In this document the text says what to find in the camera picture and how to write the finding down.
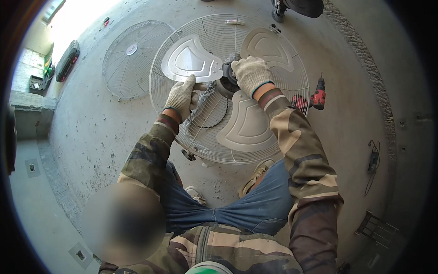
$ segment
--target camouflage sleeve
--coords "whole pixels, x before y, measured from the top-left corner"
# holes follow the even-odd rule
[[[122,168],[118,183],[132,183],[153,191],[159,198],[170,146],[178,134],[178,123],[160,114],[148,134],[143,134]]]
[[[271,120],[295,199],[288,217],[289,248],[304,273],[335,273],[336,218],[343,204],[336,173],[309,122],[280,89],[263,94],[258,104]]]
[[[119,267],[112,263],[107,263],[102,261],[102,264],[99,267],[98,274],[113,274]]]

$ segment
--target electric fan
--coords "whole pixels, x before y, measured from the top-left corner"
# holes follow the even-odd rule
[[[197,82],[208,85],[176,137],[191,160],[196,155],[223,164],[251,164],[279,152],[268,116],[240,91],[231,70],[232,61],[248,56],[267,62],[275,85],[289,101],[300,95],[309,102],[301,59],[275,25],[266,27],[241,15],[208,15],[183,25],[158,50],[149,76],[157,113],[162,112],[176,81],[195,74]],[[302,109],[304,115],[307,110],[308,103]]]
[[[153,58],[174,30],[166,23],[149,20],[135,24],[117,36],[102,63],[108,90],[122,99],[148,94]]]

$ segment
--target blue jeans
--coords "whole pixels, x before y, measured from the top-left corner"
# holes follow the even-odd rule
[[[167,218],[166,232],[182,233],[203,223],[217,222],[274,236],[287,223],[293,205],[288,178],[282,159],[268,169],[260,184],[244,198],[212,209],[192,199],[178,184],[175,166],[168,161],[160,191]]]

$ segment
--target white knit glove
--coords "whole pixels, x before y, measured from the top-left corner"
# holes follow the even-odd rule
[[[196,83],[196,78],[192,74],[186,82],[176,83],[170,90],[167,98],[166,108],[173,108],[181,116],[181,123],[190,115],[190,111],[198,107],[199,95],[195,91],[206,91],[207,86]]]
[[[273,83],[272,73],[265,60],[249,56],[231,63],[233,73],[237,78],[237,85],[250,98],[256,89],[266,83]]]

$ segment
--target fan guard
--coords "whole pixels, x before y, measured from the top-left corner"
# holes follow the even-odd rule
[[[170,89],[176,83],[167,78],[161,70],[162,60],[167,50],[182,37],[197,34],[202,46],[223,63],[240,59],[240,48],[245,37],[255,28],[267,28],[264,23],[242,15],[212,14],[186,23],[167,38],[158,50],[151,66],[149,89],[151,101],[157,114],[162,113]],[[274,83],[289,101],[295,94],[309,100],[309,85],[306,71],[298,54],[293,56],[294,71],[272,67]],[[225,127],[231,117],[233,102],[221,95],[215,88],[217,82],[207,82],[208,89],[200,94],[198,108],[191,113],[179,128],[176,141],[185,149],[203,159],[222,164],[251,164],[277,154],[275,145],[260,151],[241,152],[218,143],[216,135]]]
[[[148,94],[153,58],[174,31],[164,22],[149,20],[135,24],[117,36],[102,63],[108,90],[122,99]]]

